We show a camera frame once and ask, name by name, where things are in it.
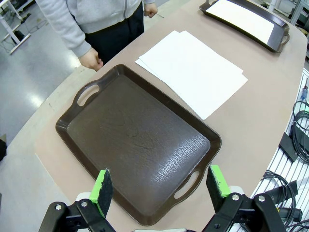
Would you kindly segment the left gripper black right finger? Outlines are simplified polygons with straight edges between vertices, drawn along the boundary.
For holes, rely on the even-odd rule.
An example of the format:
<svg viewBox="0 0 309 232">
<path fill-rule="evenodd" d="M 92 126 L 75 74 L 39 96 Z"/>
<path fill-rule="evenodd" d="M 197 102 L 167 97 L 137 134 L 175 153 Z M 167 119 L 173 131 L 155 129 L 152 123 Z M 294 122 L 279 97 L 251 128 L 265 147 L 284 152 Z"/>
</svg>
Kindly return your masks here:
<svg viewBox="0 0 309 232">
<path fill-rule="evenodd" d="M 206 186 L 215 214 L 203 229 L 204 232 L 228 232 L 235 223 L 243 225 L 250 232 L 286 231 L 268 194 L 257 194 L 249 198 L 231 192 L 219 166 L 209 166 Z"/>
</svg>

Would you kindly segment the person's left hand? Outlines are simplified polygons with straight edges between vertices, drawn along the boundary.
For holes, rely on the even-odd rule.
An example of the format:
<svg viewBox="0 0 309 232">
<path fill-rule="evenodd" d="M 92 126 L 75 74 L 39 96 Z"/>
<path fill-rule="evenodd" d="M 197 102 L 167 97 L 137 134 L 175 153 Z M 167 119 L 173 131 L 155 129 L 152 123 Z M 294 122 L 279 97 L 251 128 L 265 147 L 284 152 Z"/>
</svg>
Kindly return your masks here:
<svg viewBox="0 0 309 232">
<path fill-rule="evenodd" d="M 152 18 L 158 12 L 157 5 L 155 3 L 144 4 L 144 16 Z"/>
</svg>

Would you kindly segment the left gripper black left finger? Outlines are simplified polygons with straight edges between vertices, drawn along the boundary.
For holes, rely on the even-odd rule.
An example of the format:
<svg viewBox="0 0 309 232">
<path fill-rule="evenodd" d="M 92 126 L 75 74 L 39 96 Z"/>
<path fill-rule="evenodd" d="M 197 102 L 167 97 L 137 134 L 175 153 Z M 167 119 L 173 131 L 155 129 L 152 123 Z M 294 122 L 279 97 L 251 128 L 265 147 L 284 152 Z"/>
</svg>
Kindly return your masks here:
<svg viewBox="0 0 309 232">
<path fill-rule="evenodd" d="M 40 232 L 112 232 L 106 216 L 112 201 L 113 186 L 108 169 L 101 170 L 88 198 L 67 206 L 64 202 L 49 205 Z"/>
</svg>

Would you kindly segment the person's right hand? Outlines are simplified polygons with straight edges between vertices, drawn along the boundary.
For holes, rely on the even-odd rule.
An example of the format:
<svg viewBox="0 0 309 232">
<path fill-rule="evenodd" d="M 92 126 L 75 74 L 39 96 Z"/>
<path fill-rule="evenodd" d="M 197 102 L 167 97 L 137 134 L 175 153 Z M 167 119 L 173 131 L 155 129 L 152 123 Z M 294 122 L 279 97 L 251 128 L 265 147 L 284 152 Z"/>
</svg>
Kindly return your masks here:
<svg viewBox="0 0 309 232">
<path fill-rule="evenodd" d="M 98 57 L 98 52 L 92 47 L 83 56 L 79 57 L 79 61 L 84 67 L 95 71 L 103 67 L 103 61 Z"/>
</svg>

